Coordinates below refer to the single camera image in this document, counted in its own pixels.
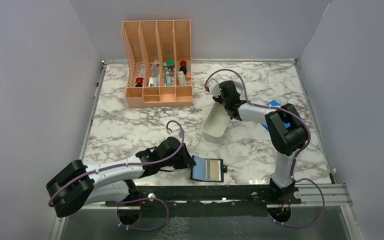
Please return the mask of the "black leather card holder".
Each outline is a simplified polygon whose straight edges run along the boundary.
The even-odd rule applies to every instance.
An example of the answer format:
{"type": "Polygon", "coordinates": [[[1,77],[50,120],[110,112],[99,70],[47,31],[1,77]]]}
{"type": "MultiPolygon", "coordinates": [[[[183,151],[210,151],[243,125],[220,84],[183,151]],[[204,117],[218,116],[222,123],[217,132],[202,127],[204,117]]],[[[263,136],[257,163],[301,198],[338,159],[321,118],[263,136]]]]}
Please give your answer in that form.
{"type": "Polygon", "coordinates": [[[221,158],[192,156],[195,165],[190,169],[190,179],[198,182],[223,183],[228,167],[221,158]]]}

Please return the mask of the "gold VIP card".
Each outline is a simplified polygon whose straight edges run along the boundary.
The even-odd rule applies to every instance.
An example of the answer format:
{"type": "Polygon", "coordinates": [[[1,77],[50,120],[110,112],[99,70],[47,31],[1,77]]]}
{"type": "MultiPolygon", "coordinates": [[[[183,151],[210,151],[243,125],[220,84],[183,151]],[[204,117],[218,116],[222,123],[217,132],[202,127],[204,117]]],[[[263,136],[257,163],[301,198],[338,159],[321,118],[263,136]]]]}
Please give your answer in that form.
{"type": "Polygon", "coordinates": [[[208,179],[211,181],[220,181],[221,180],[221,165],[220,161],[217,159],[212,159],[208,161],[207,173],[209,174],[208,179]]]}

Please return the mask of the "white oblong plastic tray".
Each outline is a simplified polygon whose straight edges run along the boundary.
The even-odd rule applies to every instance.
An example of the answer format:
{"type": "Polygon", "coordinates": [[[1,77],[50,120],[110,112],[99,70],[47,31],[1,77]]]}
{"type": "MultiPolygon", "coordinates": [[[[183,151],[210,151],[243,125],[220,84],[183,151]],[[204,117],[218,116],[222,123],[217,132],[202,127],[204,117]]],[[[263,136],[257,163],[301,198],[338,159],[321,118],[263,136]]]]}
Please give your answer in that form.
{"type": "MultiPolygon", "coordinates": [[[[243,84],[238,81],[234,82],[237,91],[242,94],[244,91],[243,84]]],[[[230,117],[225,111],[224,106],[214,101],[210,112],[201,126],[203,138],[211,143],[220,143],[230,121],[230,117]]]]}

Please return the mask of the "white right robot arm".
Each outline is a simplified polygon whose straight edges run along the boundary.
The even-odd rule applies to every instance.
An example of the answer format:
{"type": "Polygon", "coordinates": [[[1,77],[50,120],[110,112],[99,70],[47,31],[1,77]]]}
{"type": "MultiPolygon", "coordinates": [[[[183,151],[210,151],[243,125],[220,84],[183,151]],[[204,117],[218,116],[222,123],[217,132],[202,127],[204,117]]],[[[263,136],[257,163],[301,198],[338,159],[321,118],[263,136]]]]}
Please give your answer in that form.
{"type": "Polygon", "coordinates": [[[282,106],[258,107],[255,103],[248,103],[241,99],[236,83],[232,80],[217,82],[212,78],[205,89],[212,94],[215,102],[223,105],[231,120],[251,121],[267,126],[271,143],[277,151],[268,196],[272,202],[282,203],[295,191],[293,172],[296,154],[309,139],[295,106],[287,103],[282,106]]]}

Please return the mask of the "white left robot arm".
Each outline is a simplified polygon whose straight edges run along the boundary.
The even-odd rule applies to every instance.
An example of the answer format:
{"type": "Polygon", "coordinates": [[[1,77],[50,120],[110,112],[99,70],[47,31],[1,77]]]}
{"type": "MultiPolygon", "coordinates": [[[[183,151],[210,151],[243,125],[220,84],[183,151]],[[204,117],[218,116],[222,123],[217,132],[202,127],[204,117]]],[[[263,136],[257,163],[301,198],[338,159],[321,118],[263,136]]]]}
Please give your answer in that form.
{"type": "Polygon", "coordinates": [[[157,147],[112,163],[86,165],[80,159],[74,160],[46,184],[48,205],[59,218],[92,203],[121,201],[129,206],[137,200],[134,180],[155,175],[166,167],[183,170],[195,165],[186,144],[173,136],[157,147]]]}

